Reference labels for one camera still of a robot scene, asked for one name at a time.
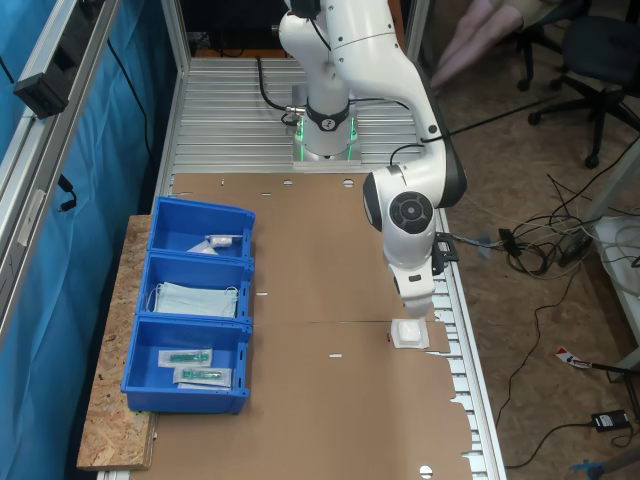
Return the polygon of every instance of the power adapter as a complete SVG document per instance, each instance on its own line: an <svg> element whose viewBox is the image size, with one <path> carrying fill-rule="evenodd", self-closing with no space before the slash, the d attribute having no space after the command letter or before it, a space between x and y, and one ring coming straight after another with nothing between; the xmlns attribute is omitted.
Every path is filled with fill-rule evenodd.
<svg viewBox="0 0 640 480"><path fill-rule="evenodd" d="M614 430L622 430L623 428L631 427L629 417L627 417L624 410L594 413L591 415L591 421L598 433L613 432Z"/></svg>

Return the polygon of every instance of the brown cardboard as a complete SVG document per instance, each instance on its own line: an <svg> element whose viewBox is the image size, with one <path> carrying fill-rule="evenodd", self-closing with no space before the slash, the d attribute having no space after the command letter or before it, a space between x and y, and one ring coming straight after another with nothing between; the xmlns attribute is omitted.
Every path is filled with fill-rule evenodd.
<svg viewBox="0 0 640 480"><path fill-rule="evenodd" d="M364 213L364 178L181 174L173 193L256 213L254 293L267 293L253 299L256 324L406 318L384 263L382 235Z"/></svg>
<svg viewBox="0 0 640 480"><path fill-rule="evenodd" d="M176 176L180 198L256 213L252 296L268 295L254 297L245 409L160 415L151 469L133 480L419 480L423 465L471 479L447 359L390 341L405 312L363 211L364 178ZM428 320L431 349L448 352L444 323Z"/></svg>
<svg viewBox="0 0 640 480"><path fill-rule="evenodd" d="M160 415L133 480L470 480L465 411L446 358L397 350L385 323L255 327L239 415ZM339 358L330 355L340 354Z"/></svg>

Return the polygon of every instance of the surgical mask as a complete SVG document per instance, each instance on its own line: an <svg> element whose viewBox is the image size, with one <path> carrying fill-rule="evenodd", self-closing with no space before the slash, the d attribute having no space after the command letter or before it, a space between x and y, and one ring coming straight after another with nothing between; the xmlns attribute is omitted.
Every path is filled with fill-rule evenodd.
<svg viewBox="0 0 640 480"><path fill-rule="evenodd" d="M177 313L182 315L204 315L208 317L235 317L238 303L238 289L229 287L226 290L205 290L187 288L173 283L159 284L147 299L155 292L156 313Z"/></svg>

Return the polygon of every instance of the office chair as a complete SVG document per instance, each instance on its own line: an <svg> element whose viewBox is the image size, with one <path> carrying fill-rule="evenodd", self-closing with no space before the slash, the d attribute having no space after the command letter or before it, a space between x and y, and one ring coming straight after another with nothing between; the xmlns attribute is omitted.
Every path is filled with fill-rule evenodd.
<svg viewBox="0 0 640 480"><path fill-rule="evenodd" d="M527 67L527 76L518 82L518 90L526 92L529 90L533 79L533 44L562 53L562 47L547 37L544 33L545 25L559 22L560 20L574 20L586 15L591 8L591 0L564 0L556 9L549 13L538 23L525 28L517 35L518 51L524 52L524 62Z"/></svg>
<svg viewBox="0 0 640 480"><path fill-rule="evenodd" d="M620 88L598 91L563 74L551 81L551 89L559 90L566 84L584 98L531 113L529 124L537 125L542 115L548 113L590 109L595 134L593 150L585 165L596 168L607 113L640 132L640 118L622 103L627 95L640 96L640 26L607 17L580 18L565 33L562 56L570 71Z"/></svg>

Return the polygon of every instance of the blue plastic bin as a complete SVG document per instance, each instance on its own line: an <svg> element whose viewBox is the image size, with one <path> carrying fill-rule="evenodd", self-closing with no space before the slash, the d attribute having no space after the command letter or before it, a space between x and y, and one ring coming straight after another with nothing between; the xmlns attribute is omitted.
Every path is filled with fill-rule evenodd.
<svg viewBox="0 0 640 480"><path fill-rule="evenodd" d="M171 320L137 315L122 377L122 392L135 411L239 413L249 398L247 348L251 327L230 322ZM230 390L179 389L173 368L158 367L158 351L212 348L212 367L233 370Z"/></svg>
<svg viewBox="0 0 640 480"><path fill-rule="evenodd" d="M251 234L256 216L241 208L212 203L157 197L149 234L150 251L188 253L204 241L206 235L241 235L233 245L217 248L220 257L233 257L245 262L251 258Z"/></svg>
<svg viewBox="0 0 640 480"><path fill-rule="evenodd" d="M164 282L174 283L182 287L209 290L226 290L229 287L235 287L238 289L238 302L234 318L196 315L189 317L209 321L235 321L250 325L249 290L252 276L253 266L251 264L229 258L147 252L136 313L153 312L155 309L154 290ZM166 318L176 317L176 314L170 313L158 313L155 315Z"/></svg>

